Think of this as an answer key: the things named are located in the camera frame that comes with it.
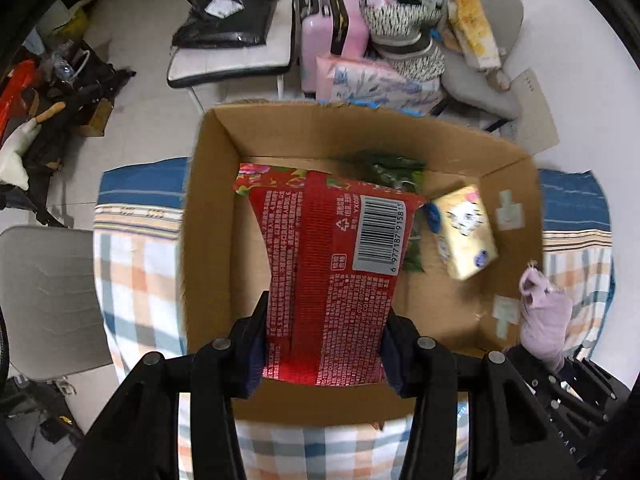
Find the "red snack packet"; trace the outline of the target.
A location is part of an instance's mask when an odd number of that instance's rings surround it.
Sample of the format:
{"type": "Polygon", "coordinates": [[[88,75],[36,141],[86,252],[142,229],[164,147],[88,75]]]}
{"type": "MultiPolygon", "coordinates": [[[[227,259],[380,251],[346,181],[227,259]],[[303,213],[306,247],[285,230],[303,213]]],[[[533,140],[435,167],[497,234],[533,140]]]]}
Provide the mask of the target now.
{"type": "Polygon", "coordinates": [[[267,252],[267,378],[353,387],[384,378],[378,355],[421,196],[325,172],[239,166],[267,252]]]}

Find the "grey chair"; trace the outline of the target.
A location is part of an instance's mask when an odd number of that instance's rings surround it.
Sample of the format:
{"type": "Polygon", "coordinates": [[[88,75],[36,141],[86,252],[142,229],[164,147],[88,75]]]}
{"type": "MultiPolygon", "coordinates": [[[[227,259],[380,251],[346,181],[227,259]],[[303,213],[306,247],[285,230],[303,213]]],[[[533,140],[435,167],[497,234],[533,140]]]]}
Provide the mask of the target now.
{"type": "Polygon", "coordinates": [[[33,380],[112,362],[90,231],[12,226],[1,234],[1,310],[11,364],[33,380]]]}
{"type": "Polygon", "coordinates": [[[521,105],[503,65],[523,21],[522,0],[442,0],[440,81],[447,96],[500,119],[518,118],[521,105]]]}

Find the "grey chair right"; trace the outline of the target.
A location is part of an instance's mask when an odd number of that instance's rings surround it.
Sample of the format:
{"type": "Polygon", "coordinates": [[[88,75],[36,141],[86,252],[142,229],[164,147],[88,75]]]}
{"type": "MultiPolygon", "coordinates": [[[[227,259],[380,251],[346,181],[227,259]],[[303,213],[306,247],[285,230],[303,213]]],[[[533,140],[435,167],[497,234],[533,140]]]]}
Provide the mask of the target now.
{"type": "Polygon", "coordinates": [[[523,21],[522,0],[442,0],[440,81],[447,96],[500,119],[518,118],[521,105],[503,65],[523,21]]]}

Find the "small cardboard box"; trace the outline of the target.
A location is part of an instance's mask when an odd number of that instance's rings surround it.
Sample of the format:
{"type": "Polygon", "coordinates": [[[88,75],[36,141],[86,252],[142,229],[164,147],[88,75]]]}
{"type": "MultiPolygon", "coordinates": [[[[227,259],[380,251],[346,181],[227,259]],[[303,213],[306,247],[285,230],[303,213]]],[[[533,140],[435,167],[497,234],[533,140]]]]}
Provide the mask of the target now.
{"type": "Polygon", "coordinates": [[[91,118],[88,122],[74,128],[74,133],[83,138],[98,138],[104,136],[105,128],[113,111],[113,104],[107,99],[102,99],[96,104],[91,118]]]}

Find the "white padded chair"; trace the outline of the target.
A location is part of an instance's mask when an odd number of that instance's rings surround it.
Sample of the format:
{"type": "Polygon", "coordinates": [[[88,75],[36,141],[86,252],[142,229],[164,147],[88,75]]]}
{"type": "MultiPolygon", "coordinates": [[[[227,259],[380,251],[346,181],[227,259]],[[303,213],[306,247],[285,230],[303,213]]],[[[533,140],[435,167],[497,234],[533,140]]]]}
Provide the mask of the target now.
{"type": "Polygon", "coordinates": [[[166,80],[186,89],[197,106],[202,84],[284,77],[296,58],[297,0],[186,0],[189,14],[171,38],[166,80]]]}

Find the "white goose plush toy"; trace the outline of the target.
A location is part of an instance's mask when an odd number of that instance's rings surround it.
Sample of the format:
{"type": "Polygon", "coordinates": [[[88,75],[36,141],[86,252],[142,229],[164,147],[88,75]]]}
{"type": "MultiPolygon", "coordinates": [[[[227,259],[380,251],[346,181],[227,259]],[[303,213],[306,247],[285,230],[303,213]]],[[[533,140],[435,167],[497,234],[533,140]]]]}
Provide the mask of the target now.
{"type": "Polygon", "coordinates": [[[40,133],[41,124],[61,113],[65,107],[65,102],[57,102],[41,114],[21,124],[10,134],[0,151],[2,184],[13,185],[22,191],[29,189],[29,176],[23,165],[23,156],[40,133]]]}

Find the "pile of dark clutter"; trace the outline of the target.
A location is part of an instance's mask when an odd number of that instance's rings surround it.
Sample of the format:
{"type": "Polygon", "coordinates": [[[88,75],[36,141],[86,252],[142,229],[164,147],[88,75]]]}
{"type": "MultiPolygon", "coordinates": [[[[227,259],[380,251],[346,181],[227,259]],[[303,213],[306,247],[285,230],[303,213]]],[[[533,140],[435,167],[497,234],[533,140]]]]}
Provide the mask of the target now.
{"type": "Polygon", "coordinates": [[[84,40],[60,44],[44,59],[41,70],[44,81],[38,91],[43,106],[65,102],[66,107],[42,124],[25,162],[27,167],[56,171],[63,165],[70,139],[78,136],[74,128],[88,122],[102,99],[111,101],[114,110],[116,96],[137,72],[103,61],[84,40]]]}

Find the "purple fluffy cloth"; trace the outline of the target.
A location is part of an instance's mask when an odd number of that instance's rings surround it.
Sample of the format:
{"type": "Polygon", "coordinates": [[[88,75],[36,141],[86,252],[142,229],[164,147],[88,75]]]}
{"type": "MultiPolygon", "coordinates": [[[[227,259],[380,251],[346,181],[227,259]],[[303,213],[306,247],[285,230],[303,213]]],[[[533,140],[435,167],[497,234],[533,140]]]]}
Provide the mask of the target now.
{"type": "Polygon", "coordinates": [[[530,264],[521,276],[521,345],[552,373],[564,366],[564,344],[573,304],[562,289],[530,264]]]}

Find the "black plastic bag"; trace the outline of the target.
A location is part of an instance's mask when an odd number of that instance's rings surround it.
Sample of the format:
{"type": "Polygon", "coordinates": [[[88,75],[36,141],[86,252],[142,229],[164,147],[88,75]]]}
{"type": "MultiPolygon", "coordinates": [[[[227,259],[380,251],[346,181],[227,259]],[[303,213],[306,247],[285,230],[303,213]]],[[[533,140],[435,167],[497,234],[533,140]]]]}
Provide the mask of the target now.
{"type": "Polygon", "coordinates": [[[179,49],[239,49],[267,42],[279,0],[186,0],[190,13],[172,36],[179,49]]]}

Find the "floral tissue package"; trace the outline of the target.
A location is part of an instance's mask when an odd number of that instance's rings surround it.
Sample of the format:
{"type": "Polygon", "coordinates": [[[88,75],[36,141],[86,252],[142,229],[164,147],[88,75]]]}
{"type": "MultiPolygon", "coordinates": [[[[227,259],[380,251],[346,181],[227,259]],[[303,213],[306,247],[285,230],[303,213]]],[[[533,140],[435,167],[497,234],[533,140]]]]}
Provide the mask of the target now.
{"type": "Polygon", "coordinates": [[[380,61],[339,56],[317,58],[316,100],[389,108],[411,116],[425,116],[444,96],[438,78],[415,81],[380,61]]]}

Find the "grey chair left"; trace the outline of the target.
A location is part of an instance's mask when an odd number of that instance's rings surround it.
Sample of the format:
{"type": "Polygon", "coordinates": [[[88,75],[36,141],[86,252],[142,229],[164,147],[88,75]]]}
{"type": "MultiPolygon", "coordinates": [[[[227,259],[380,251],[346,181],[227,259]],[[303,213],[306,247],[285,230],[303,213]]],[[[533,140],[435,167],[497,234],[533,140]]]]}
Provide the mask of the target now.
{"type": "Polygon", "coordinates": [[[12,226],[1,234],[1,310],[11,364],[33,380],[112,362],[90,231],[12,226]]]}

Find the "yellow tissue pack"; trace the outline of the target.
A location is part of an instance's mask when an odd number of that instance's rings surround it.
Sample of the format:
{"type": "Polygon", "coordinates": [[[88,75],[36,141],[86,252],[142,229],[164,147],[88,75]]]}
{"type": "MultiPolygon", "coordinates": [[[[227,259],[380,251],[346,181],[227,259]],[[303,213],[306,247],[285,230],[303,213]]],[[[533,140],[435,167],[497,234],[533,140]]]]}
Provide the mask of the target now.
{"type": "Polygon", "coordinates": [[[498,258],[488,213],[475,185],[440,196],[425,210],[450,278],[465,281],[498,258]]]}

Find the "yellow box on chair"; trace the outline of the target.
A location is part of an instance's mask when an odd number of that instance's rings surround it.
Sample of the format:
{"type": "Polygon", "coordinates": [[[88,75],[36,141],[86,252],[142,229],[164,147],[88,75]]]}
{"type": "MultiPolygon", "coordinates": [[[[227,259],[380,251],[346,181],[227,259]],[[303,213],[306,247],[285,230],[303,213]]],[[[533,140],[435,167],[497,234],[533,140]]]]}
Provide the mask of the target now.
{"type": "Polygon", "coordinates": [[[500,54],[480,0],[448,0],[448,20],[466,64],[479,70],[498,70],[500,54]]]}

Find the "zebra patterned bag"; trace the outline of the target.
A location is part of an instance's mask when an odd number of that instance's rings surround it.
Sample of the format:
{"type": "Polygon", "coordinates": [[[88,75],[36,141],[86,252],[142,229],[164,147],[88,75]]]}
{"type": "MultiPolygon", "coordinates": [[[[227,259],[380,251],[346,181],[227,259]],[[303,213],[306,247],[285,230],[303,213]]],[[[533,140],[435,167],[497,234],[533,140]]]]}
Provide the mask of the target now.
{"type": "Polygon", "coordinates": [[[360,0],[373,49],[407,79],[429,81],[445,71],[438,39],[432,34],[442,18],[436,0],[360,0]]]}

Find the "small round ball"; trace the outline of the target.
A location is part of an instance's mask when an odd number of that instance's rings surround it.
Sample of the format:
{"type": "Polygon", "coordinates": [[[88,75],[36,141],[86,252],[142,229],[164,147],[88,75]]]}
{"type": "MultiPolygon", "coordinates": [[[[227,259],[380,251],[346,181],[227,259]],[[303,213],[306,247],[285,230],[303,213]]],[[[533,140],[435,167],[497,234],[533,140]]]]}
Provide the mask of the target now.
{"type": "Polygon", "coordinates": [[[503,70],[495,70],[491,74],[491,82],[501,92],[507,92],[511,87],[511,79],[503,70]]]}

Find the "red plastic bag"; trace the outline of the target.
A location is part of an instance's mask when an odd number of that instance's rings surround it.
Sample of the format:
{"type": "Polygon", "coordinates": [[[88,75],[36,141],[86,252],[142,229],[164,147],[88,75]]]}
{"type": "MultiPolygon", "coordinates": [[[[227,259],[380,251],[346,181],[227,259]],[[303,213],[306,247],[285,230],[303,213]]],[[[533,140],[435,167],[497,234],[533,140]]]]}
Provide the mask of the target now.
{"type": "Polygon", "coordinates": [[[40,81],[41,73],[34,60],[25,60],[13,67],[8,81],[1,91],[1,133],[4,133],[12,118],[21,117],[26,113],[27,107],[23,100],[23,92],[28,88],[37,88],[40,81]]]}

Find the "flat cardboard sheet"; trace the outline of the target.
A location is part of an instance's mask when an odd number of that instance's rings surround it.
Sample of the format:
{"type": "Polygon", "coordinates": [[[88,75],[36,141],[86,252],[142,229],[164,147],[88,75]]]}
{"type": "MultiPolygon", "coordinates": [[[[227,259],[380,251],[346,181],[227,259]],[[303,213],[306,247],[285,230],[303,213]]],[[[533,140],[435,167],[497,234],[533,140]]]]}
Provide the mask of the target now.
{"type": "Polygon", "coordinates": [[[558,145],[558,130],[535,72],[524,70],[512,81],[511,90],[521,104],[521,115],[499,129],[500,138],[532,156],[558,145]]]}

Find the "pink suitcase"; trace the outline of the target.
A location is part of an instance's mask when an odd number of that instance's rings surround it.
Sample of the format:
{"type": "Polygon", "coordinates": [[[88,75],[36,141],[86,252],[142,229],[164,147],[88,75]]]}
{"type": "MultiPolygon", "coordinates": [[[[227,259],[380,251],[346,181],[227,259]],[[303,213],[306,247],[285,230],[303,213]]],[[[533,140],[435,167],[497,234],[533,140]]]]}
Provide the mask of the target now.
{"type": "Polygon", "coordinates": [[[316,93],[318,56],[361,58],[369,29],[360,0],[298,0],[300,83],[303,94],[316,93]]]}

